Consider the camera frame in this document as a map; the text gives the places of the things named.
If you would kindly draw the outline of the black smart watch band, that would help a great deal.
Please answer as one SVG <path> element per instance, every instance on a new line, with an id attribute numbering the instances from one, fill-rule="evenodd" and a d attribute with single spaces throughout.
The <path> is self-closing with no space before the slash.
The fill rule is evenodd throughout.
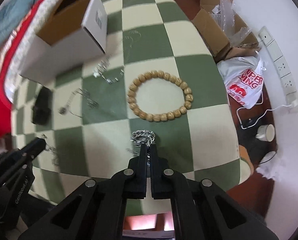
<path id="1" fill-rule="evenodd" d="M 52 91 L 47 87 L 41 87 L 35 103 L 32 107 L 32 123 L 45 126 L 51 117 Z"/>

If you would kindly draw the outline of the white cardboard jewelry box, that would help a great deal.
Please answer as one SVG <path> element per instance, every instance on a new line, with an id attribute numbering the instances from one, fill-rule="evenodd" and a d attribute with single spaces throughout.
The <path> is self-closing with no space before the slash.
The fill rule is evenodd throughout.
<path id="1" fill-rule="evenodd" d="M 20 76 L 47 84 L 106 52 L 107 14 L 101 0 L 78 0 L 53 14 L 34 35 Z"/>

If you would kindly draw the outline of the green white checkered tablecloth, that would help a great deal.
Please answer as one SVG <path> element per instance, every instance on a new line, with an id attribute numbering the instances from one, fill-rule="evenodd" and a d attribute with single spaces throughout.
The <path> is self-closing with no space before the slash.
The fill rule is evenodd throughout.
<path id="1" fill-rule="evenodd" d="M 33 162 L 30 194 L 57 204 L 89 178 L 107 179 L 139 149 L 133 132 L 155 134 L 158 154 L 189 179 L 210 178 L 224 190 L 246 181 L 229 99 L 216 64 L 174 0 L 101 0 L 108 14 L 107 68 L 78 65 L 46 86 L 51 118 L 32 123 L 41 85 L 22 79 L 15 91 L 17 148 L 35 137 L 47 149 Z"/>

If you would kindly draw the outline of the red patterned bedspread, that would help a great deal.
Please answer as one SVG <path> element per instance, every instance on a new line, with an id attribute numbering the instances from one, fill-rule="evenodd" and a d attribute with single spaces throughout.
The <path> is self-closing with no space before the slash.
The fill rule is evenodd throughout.
<path id="1" fill-rule="evenodd" d="M 38 0 L 9 35 L 0 49 L 0 139 L 11 132 L 12 98 L 7 97 L 5 81 L 8 70 L 18 71 L 21 61 L 29 51 L 34 35 L 42 29 L 60 0 Z"/>

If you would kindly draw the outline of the white mug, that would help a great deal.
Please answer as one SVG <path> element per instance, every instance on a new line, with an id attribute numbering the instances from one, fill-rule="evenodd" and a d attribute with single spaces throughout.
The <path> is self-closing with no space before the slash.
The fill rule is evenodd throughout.
<path id="1" fill-rule="evenodd" d="M 272 124 L 261 125 L 257 129 L 255 138 L 260 141 L 272 142 L 276 135 L 275 127 Z"/>

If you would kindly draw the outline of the white red plastic bag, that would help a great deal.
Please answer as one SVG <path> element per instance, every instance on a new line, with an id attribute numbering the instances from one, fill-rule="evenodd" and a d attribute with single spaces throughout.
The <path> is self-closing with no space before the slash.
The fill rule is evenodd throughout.
<path id="1" fill-rule="evenodd" d="M 227 94 L 246 109 L 251 109 L 263 90 L 264 61 L 254 56 L 233 57 L 217 63 Z"/>

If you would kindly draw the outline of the white power strip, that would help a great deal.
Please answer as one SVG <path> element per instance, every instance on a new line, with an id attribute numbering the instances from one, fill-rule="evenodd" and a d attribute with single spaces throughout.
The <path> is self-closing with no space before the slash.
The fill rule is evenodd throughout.
<path id="1" fill-rule="evenodd" d="M 268 55 L 273 62 L 285 96 L 286 105 L 289 108 L 289 112 L 298 112 L 298 92 L 296 89 L 295 80 L 290 71 L 287 60 L 285 59 L 280 47 L 277 44 L 277 41 L 271 35 L 266 26 L 263 26 L 260 29 L 258 37 L 263 43 Z"/>

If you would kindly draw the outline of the brown cardboard box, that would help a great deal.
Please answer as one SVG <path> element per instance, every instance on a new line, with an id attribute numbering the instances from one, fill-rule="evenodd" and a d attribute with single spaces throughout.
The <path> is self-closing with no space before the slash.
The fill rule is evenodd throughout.
<path id="1" fill-rule="evenodd" d="M 234 11 L 233 0 L 200 0 L 200 10 L 192 22 L 216 62 L 255 56 L 260 51 L 251 28 Z"/>

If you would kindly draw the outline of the clear plastic packaging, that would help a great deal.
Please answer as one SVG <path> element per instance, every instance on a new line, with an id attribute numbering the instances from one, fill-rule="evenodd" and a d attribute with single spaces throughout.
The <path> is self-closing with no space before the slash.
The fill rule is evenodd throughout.
<path id="1" fill-rule="evenodd" d="M 219 4 L 211 10 L 209 15 L 220 26 L 233 47 L 242 44 L 244 39 L 251 33 L 249 27 L 238 27 L 235 20 L 236 13 L 230 0 L 219 0 Z"/>

